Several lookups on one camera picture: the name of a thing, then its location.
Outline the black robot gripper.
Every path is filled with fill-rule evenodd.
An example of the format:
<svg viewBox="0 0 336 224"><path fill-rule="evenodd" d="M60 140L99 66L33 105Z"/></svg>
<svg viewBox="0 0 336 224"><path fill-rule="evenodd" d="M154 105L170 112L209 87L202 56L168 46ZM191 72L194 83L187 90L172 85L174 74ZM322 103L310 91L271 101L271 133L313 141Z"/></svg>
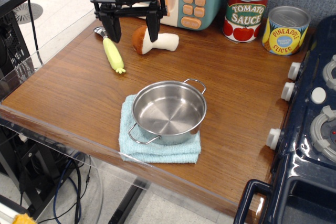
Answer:
<svg viewBox="0 0 336 224"><path fill-rule="evenodd" d="M150 41L158 39L159 19L168 13L165 0L90 0L111 40L121 39L120 17L146 17Z"/></svg>

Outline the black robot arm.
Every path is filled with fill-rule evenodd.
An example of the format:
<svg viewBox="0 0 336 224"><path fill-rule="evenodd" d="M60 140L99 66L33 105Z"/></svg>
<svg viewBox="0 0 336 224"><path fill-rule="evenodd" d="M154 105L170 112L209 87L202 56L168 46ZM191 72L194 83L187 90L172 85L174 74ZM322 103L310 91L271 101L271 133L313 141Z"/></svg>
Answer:
<svg viewBox="0 0 336 224"><path fill-rule="evenodd" d="M158 39L160 20L167 15L165 0L90 0L96 18L114 42L121 39L120 17L145 17L150 40Z"/></svg>

